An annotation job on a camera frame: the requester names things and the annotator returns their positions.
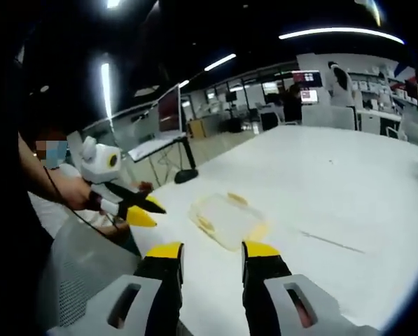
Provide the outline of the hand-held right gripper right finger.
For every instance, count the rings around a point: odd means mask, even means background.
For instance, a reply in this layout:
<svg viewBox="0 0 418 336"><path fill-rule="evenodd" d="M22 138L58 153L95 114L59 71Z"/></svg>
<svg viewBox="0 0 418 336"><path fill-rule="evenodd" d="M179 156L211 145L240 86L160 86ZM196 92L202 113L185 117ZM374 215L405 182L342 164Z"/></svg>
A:
<svg viewBox="0 0 418 336"><path fill-rule="evenodd" d="M251 335L380 335L355 325L337 300L301 274L292 274L280 252L242 242L242 302Z"/></svg>

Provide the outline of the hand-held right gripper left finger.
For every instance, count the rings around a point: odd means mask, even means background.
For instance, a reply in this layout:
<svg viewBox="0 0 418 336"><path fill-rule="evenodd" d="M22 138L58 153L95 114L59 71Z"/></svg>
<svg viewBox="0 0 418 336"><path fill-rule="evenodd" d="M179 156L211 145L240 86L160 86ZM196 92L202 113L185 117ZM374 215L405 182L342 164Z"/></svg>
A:
<svg viewBox="0 0 418 336"><path fill-rule="evenodd" d="M90 298L84 316L48 335L175 335L182 307L184 244L154 246L133 275Z"/></svg>

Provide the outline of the person's left hand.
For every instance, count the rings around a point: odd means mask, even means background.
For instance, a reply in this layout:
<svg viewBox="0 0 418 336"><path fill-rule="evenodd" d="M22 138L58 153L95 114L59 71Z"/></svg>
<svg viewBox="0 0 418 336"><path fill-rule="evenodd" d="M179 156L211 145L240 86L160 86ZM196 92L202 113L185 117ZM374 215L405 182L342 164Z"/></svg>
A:
<svg viewBox="0 0 418 336"><path fill-rule="evenodd" d="M62 176L57 188L62 203L72 210L99 211L100 197L94 196L91 187L81 177Z"/></svg>

